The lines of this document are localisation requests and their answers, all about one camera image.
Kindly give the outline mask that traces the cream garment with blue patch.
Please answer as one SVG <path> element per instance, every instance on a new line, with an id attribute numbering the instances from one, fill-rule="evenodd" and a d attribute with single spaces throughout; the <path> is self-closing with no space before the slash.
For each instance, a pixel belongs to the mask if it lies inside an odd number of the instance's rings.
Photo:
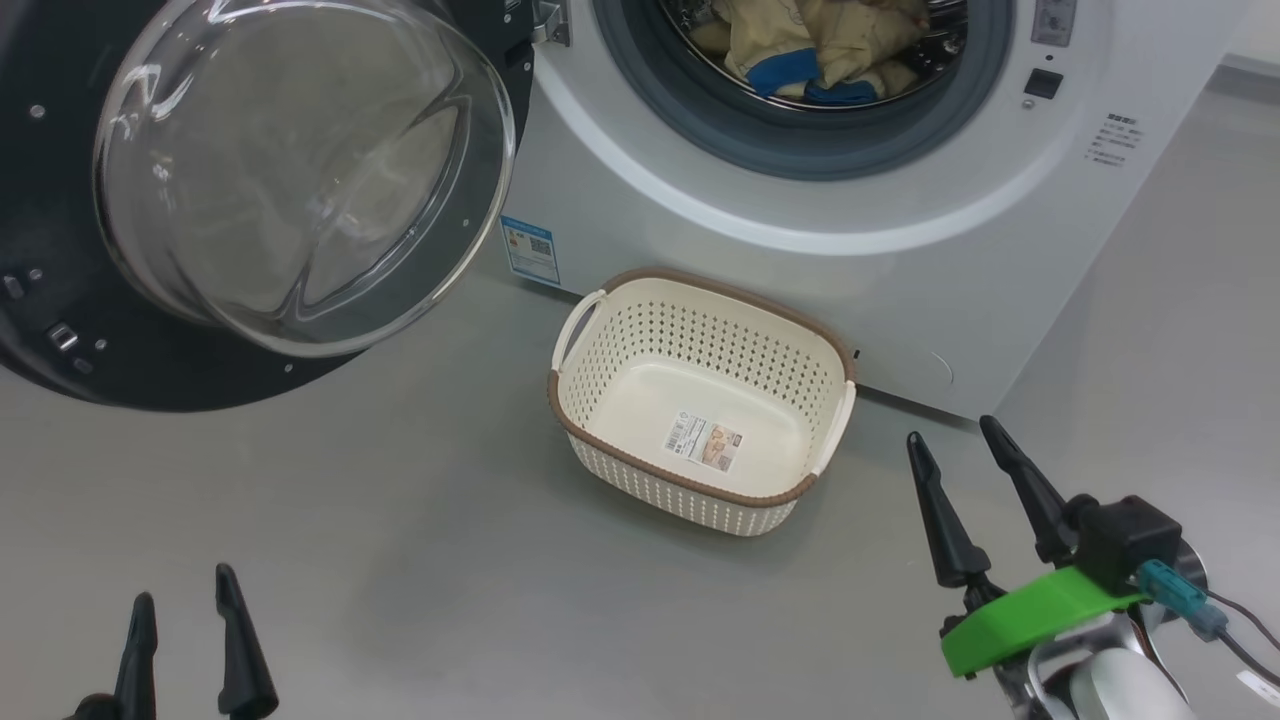
<path id="1" fill-rule="evenodd" d="M 874 106 L 963 55 L 966 0 L 660 0 L 691 53 L 748 95 L 803 111 Z"/>

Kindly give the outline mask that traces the white basket product label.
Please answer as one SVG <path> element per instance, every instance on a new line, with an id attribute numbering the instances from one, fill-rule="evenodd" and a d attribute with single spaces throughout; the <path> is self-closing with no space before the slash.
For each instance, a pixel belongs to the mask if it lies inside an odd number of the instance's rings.
<path id="1" fill-rule="evenodd" d="M 678 411 L 663 443 L 668 454 L 727 474 L 745 436 L 689 411 Z"/>

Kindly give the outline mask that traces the blue energy label sticker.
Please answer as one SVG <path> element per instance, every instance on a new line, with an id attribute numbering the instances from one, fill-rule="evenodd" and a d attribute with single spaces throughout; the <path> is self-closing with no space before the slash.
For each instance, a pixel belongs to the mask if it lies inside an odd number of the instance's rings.
<path id="1" fill-rule="evenodd" d="M 500 218 L 509 269 L 525 279 L 561 287 L 553 234 L 538 225 Z"/>

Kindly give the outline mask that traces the cream perforated laundry basket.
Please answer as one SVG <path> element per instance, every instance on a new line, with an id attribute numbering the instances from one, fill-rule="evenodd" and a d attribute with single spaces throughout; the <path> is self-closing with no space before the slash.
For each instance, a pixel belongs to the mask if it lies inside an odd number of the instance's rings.
<path id="1" fill-rule="evenodd" d="M 626 272 L 564 322 L 550 410 L 607 484 L 737 537 L 780 527 L 826 473 L 858 397 L 840 338 L 790 307 L 684 272 Z M 678 411 L 745 436 L 723 474 L 668 454 Z"/>

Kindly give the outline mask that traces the white front-load washing machine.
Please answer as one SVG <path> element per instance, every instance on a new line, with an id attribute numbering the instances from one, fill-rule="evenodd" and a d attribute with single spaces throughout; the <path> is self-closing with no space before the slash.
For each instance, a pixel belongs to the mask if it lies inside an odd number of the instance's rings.
<path id="1" fill-rule="evenodd" d="M 869 387 L 992 413 L 1258 0 L 966 0 L 963 55 L 874 106 L 786 109 L 660 0 L 530 0 L 504 217 L 588 296 L 664 268 L 837 334 Z"/>

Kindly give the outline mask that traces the black round glass washer door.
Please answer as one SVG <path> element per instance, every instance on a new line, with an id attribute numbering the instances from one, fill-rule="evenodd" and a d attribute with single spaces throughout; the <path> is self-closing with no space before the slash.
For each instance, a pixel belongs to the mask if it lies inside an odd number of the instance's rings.
<path id="1" fill-rule="evenodd" d="M 201 413 L 440 304 L 495 228 L 530 0 L 0 0 L 0 366 Z"/>

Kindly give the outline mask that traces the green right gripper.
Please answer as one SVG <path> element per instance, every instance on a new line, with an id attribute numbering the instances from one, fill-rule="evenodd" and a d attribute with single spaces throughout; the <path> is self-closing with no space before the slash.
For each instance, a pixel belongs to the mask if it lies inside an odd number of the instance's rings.
<path id="1" fill-rule="evenodd" d="M 1034 533 L 1038 559 L 1053 566 L 1070 565 L 1066 501 L 996 416 L 982 416 L 979 428 L 997 466 L 1012 482 Z M 966 533 L 920 433 L 908 436 L 906 451 L 938 585 L 959 589 L 987 582 L 989 557 Z M 942 635 L 941 652 L 952 676 L 974 675 L 1148 598 L 1132 587 L 1110 594 L 1079 569 L 1060 569 L 969 612 Z"/>

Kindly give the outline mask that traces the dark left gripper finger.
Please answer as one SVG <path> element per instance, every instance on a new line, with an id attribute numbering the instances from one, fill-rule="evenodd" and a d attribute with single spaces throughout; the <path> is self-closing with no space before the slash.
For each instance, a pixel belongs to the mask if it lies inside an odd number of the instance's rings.
<path id="1" fill-rule="evenodd" d="M 154 597 L 148 592 L 134 597 L 131 624 L 116 674 L 114 698 L 116 720 L 156 720 L 154 657 L 157 626 Z"/>
<path id="2" fill-rule="evenodd" d="M 227 562 L 215 568 L 215 605 L 225 624 L 218 712 L 229 720 L 266 720 L 279 707 L 279 696 L 243 591 Z"/>

